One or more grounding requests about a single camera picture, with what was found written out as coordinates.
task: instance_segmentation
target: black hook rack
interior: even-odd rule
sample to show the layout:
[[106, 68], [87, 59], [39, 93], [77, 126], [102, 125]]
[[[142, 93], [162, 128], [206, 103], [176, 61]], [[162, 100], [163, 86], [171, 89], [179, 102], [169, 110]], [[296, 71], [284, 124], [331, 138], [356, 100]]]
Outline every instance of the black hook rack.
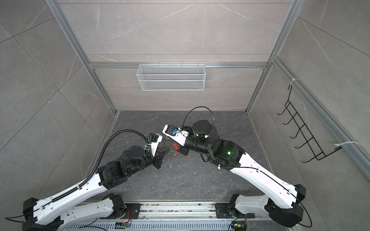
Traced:
[[[294, 148], [296, 148], [296, 149], [299, 149], [299, 148], [302, 148], [305, 144], [307, 144], [309, 147], [310, 147], [310, 150], [312, 151], [312, 153], [313, 153], [313, 155], [314, 155], [314, 157], [313, 158], [311, 158], [311, 159], [309, 159], [308, 161], [302, 161], [302, 163], [307, 163], [307, 162], [310, 162], [311, 160], [313, 160], [313, 159], [315, 159], [316, 158], [316, 160], [321, 160], [321, 159], [323, 159], [323, 158], [325, 158], [325, 157], [327, 157], [327, 156], [329, 156], [329, 155], [331, 155], [331, 154], [333, 154], [334, 152], [336, 152], [336, 151], [338, 151], [338, 150], [340, 150], [340, 149], [342, 149], [342, 147], [337, 147], [337, 148], [335, 148], [334, 149], [334, 151], [332, 151], [331, 153], [329, 153], [329, 154], [325, 154], [324, 153], [324, 151], [321, 149], [321, 147], [320, 147], [320, 145], [319, 145], [319, 143], [316, 141], [316, 139], [315, 139], [315, 137], [312, 135], [312, 133], [311, 133], [311, 131], [310, 131], [310, 129], [307, 127], [307, 125], [306, 125], [306, 123], [304, 122], [304, 120], [302, 119], [302, 117], [298, 114], [298, 112], [297, 112], [297, 110], [295, 109], [295, 107], [292, 105], [292, 103], [290, 102], [290, 94], [291, 94], [291, 92], [292, 92], [292, 86], [291, 85], [289, 85], [289, 87], [288, 87], [288, 91], [289, 91], [289, 96], [288, 96], [288, 100], [286, 101], [286, 103], [284, 104], [284, 106], [285, 106], [285, 109], [283, 110], [283, 112], [282, 113], [277, 113], [278, 115], [282, 115], [285, 111], [288, 111], [289, 112], [289, 114], [290, 114], [290, 116], [292, 117], [290, 120], [289, 120], [289, 122], [287, 122], [287, 123], [283, 123], [284, 125], [287, 125], [287, 124], [289, 124], [291, 121], [294, 121], [295, 122], [295, 124], [297, 125], [297, 128], [298, 128], [298, 131], [297, 131], [297, 134], [294, 136], [294, 137], [291, 137], [292, 139], [295, 139], [295, 138], [297, 138], [297, 136], [298, 136], [298, 134], [299, 134], [299, 132], [301, 132], [301, 134], [302, 134], [302, 136], [303, 136], [303, 138], [305, 139], [305, 141], [306, 142], [304, 142], [301, 146], [299, 146], [299, 147], [294, 147]], [[291, 112], [291, 110], [289, 110], [289, 108], [288, 108], [288, 106], [292, 106], [292, 108], [294, 109], [294, 111], [295, 112]], [[296, 121], [296, 119], [295, 119], [295, 117], [299, 117], [300, 119], [301, 119], [301, 121], [303, 122], [303, 125], [302, 126], [299, 126], [298, 125], [298, 123], [297, 123], [297, 121]], [[306, 128], [308, 131], [309, 131], [309, 133], [310, 133], [310, 138], [309, 139], [307, 139], [308, 137], [306, 137], [305, 135], [304, 135], [304, 133], [303, 133], [303, 131], [302, 131], [302, 129], [303, 128]], [[313, 151], [313, 149], [312, 149], [312, 146], [311, 146], [311, 144], [309, 143], [309, 141], [310, 140], [314, 140], [314, 142], [317, 144], [317, 146], [319, 147], [319, 149], [320, 149], [320, 153], [319, 154], [315, 154], [315, 152]]]

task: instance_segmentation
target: vertical metal post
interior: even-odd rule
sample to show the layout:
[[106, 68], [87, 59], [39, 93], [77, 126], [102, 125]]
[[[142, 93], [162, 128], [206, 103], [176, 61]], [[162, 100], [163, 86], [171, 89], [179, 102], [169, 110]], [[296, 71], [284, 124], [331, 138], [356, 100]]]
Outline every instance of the vertical metal post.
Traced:
[[99, 90], [101, 96], [103, 97], [105, 103], [107, 104], [108, 108], [111, 110], [112, 114], [115, 114], [117, 111], [113, 106], [112, 101], [110, 100], [107, 92], [105, 91], [103, 85], [101, 84], [98, 76], [96, 73], [90, 68], [89, 61], [87, 56], [82, 49], [82, 46], [78, 42], [75, 34], [72, 31], [71, 26], [69, 25], [65, 15], [62, 12], [62, 9], [59, 6], [59, 3], [56, 0], [45, 0], [46, 4], [49, 6], [51, 12], [54, 14], [55, 19], [58, 21], [60, 27], [62, 28], [64, 34], [66, 35], [68, 41], [72, 45], [74, 51], [76, 52], [77, 56], [81, 60], [83, 66], [85, 67], [87, 73], [91, 77], [92, 81], [94, 82], [96, 88]]
[[305, 0], [294, 0], [294, 2], [292, 3], [292, 7], [290, 8], [290, 11], [288, 13], [288, 16], [286, 17], [286, 20], [284, 22], [284, 25], [280, 31], [280, 34], [279, 36], [277, 37], [277, 40], [276, 40], [276, 43], [274, 45], [274, 48], [272, 49], [272, 52], [270, 54], [270, 57], [267, 61], [267, 68], [262, 72], [262, 75], [261, 77], [259, 78], [258, 80], [258, 83], [256, 85], [256, 88], [254, 89], [253, 91], [253, 94], [252, 94], [252, 97], [250, 98], [249, 100], [249, 103], [248, 103], [248, 106], [247, 108], [245, 109], [245, 111], [247, 112], [247, 114], [250, 113], [250, 111], [252, 110], [252, 107], [254, 105], [254, 103], [256, 102], [256, 99], [262, 89], [262, 86], [263, 84], [265, 83], [266, 81], [266, 78], [270, 72], [270, 69], [271, 69], [271, 66], [273, 65], [272, 64], [272, 59], [274, 56], [277, 56], [279, 51], [281, 50], [281, 48], [283, 47], [283, 44], [285, 42], [285, 39], [287, 38], [303, 4], [304, 4]]

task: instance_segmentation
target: gray tile wall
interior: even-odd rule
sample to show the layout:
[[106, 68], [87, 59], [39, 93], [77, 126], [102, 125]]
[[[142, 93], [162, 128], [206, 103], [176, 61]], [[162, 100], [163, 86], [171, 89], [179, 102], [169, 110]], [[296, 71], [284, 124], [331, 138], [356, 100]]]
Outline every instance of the gray tile wall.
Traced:
[[[61, 0], [91, 62], [266, 62], [290, 0]], [[97, 69], [117, 110], [244, 110], [261, 69], [207, 69], [204, 91], [142, 91]]]
[[[355, 163], [339, 150], [322, 160], [313, 157], [306, 144], [300, 149], [294, 148], [304, 143], [301, 133], [292, 139], [298, 131], [294, 122], [287, 123], [291, 116], [284, 110], [289, 91], [289, 81], [278, 69], [273, 67], [259, 98], [253, 106], [251, 117], [257, 134], [262, 142], [273, 172], [292, 184], [302, 184], [307, 188], [303, 204], [307, 208], [314, 230], [367, 230], [370, 219], [366, 208], [370, 206], [367, 199], [370, 183]], [[315, 139], [328, 154], [336, 148], [336, 140], [322, 125], [302, 98], [292, 90], [290, 101], [307, 124]], [[298, 124], [302, 121], [295, 117]], [[303, 131], [310, 138], [308, 131]], [[318, 147], [311, 143], [314, 151]], [[308, 225], [305, 216], [302, 224]]]
[[279, 56], [370, 153], [370, 1], [305, 2]]
[[111, 117], [46, 3], [1, 1], [1, 230], [24, 200], [82, 180]]

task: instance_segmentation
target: marble tile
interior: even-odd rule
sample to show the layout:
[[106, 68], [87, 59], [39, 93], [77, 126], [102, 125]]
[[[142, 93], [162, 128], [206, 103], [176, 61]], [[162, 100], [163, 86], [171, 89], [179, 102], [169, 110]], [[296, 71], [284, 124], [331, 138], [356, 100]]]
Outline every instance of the marble tile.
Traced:
[[[303, 204], [308, 210], [313, 221], [314, 230], [329, 231], [324, 218], [322, 217], [312, 195], [311, 190], [307, 187], [300, 169], [292, 157], [283, 136], [281, 135], [275, 121], [272, 119], [261, 97], [258, 97], [250, 113], [253, 124], [259, 134], [259, 138], [265, 150], [267, 159], [271, 165], [273, 173], [290, 184], [302, 184], [306, 187], [306, 198]], [[309, 225], [310, 221], [306, 213], [303, 215], [302, 224]], [[310, 228], [301, 227], [304, 231]]]
[[103, 138], [104, 132], [109, 125], [111, 118], [111, 111], [109, 110], [103, 98], [100, 97], [86, 122], [100, 138]]
[[206, 70], [206, 87], [255, 87], [261, 68], [209, 68]]
[[[121, 111], [112, 132], [121, 129], [135, 129], [144, 135], [161, 133], [165, 124], [182, 124], [184, 111]], [[258, 163], [265, 166], [252, 127], [244, 111], [215, 111], [215, 126], [221, 138], [232, 140], [244, 148]], [[208, 119], [208, 111], [191, 113], [186, 125], [197, 120]], [[144, 145], [141, 137], [124, 133], [109, 144], [101, 165], [114, 160], [132, 145]], [[220, 171], [216, 166], [201, 161], [199, 154], [189, 152], [188, 156], [176, 155], [171, 141], [163, 141], [163, 147], [171, 147], [159, 170], [154, 167], [137, 172], [122, 185], [104, 194], [121, 194], [124, 200], [229, 200], [233, 193], [261, 195], [261, 192], [243, 178]]]
[[0, 149], [57, 88], [14, 38], [0, 43]]
[[90, 62], [267, 62], [270, 54], [87, 55]]
[[61, 4], [87, 54], [157, 55], [268, 54], [289, 7], [290, 4]]
[[2, 0], [0, 21], [12, 35], [53, 18], [44, 0]]
[[243, 111], [247, 107], [254, 87], [205, 88], [202, 91], [105, 89], [117, 110], [190, 110], [202, 105], [212, 110]]
[[370, 153], [370, 57], [301, 19], [279, 56]]
[[370, 55], [370, 2], [307, 0], [299, 17]]
[[119, 3], [119, 4], [161, 4], [161, 3], [292, 3], [292, 0], [58, 0], [59, 3]]
[[[1, 217], [21, 214], [23, 201], [38, 196], [83, 124], [57, 92], [0, 151]], [[3, 219], [0, 227], [16, 230]]]
[[51, 174], [38, 199], [54, 195], [82, 181], [99, 144], [100, 138], [85, 122]]
[[0, 23], [0, 42], [11, 37], [9, 31]]
[[[370, 219], [363, 211], [370, 206], [370, 202], [366, 200], [367, 192], [370, 190], [369, 181], [344, 150], [337, 151], [322, 160], [301, 162], [313, 157], [310, 148], [308, 145], [300, 149], [294, 148], [304, 144], [303, 136], [299, 133], [297, 138], [291, 139], [290, 136], [294, 136], [297, 132], [297, 126], [293, 126], [293, 122], [291, 126], [282, 124], [291, 118], [287, 112], [281, 116], [277, 115], [284, 109], [283, 105], [289, 94], [286, 90], [288, 85], [289, 81], [274, 69], [260, 95], [280, 130], [320, 213], [330, 230], [366, 230], [370, 225]], [[290, 101], [306, 122], [322, 150], [326, 154], [332, 152], [336, 140], [295, 90], [290, 94]]]
[[139, 88], [140, 84], [136, 76], [137, 68], [125, 69], [95, 69], [101, 83], [105, 87], [115, 88]]
[[82, 65], [56, 19], [15, 38], [57, 88], [61, 88]]
[[98, 89], [84, 67], [76, 71], [64, 86], [60, 88], [60, 92], [85, 120], [100, 98]]

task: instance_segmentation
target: wire rack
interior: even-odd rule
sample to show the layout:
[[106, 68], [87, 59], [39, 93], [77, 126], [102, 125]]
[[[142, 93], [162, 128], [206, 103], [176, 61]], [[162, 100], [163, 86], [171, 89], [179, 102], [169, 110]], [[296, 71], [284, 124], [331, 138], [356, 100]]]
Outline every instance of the wire rack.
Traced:
[[[303, 163], [307, 163], [307, 162], [310, 162], [311, 160], [315, 159], [316, 160], [321, 160], [331, 154], [333, 154], [334, 152], [342, 149], [342, 147], [337, 147], [334, 149], [334, 151], [332, 151], [331, 153], [329, 154], [326, 154], [322, 148], [320, 147], [319, 143], [317, 142], [317, 140], [315, 139], [315, 137], [312, 135], [312, 132], [310, 131], [310, 129], [307, 127], [306, 123], [304, 122], [304, 120], [302, 120], [302, 117], [299, 115], [299, 113], [297, 112], [297, 110], [295, 109], [295, 107], [292, 105], [292, 103], [290, 102], [290, 94], [292, 92], [292, 86], [289, 85], [288, 87], [288, 91], [289, 91], [289, 96], [288, 96], [288, 100], [286, 101], [286, 103], [284, 104], [285, 106], [285, 109], [283, 110], [282, 113], [278, 113], [278, 115], [282, 115], [285, 111], [287, 111], [290, 116], [291, 116], [291, 119], [287, 122], [287, 123], [283, 123], [284, 125], [288, 125], [291, 121], [294, 121], [295, 125], [297, 126], [298, 128], [298, 131], [296, 133], [296, 135], [294, 137], [291, 137], [292, 139], [295, 139], [297, 138], [298, 134], [301, 133], [303, 138], [305, 139], [305, 142], [299, 146], [299, 147], [294, 147], [296, 149], [299, 149], [299, 148], [302, 148], [304, 145], [308, 145], [310, 147], [310, 150], [312, 151], [314, 157], [312, 157], [311, 159], [307, 160], [307, 161], [302, 161]], [[302, 129], [305, 129], [307, 130], [308, 132], [306, 132], [306, 135], [305, 133], [303, 132]], [[318, 147], [318, 152], [314, 151], [314, 148], [313, 146], [317, 146]]]
[[206, 69], [201, 64], [142, 64], [136, 76], [144, 91], [204, 90]]

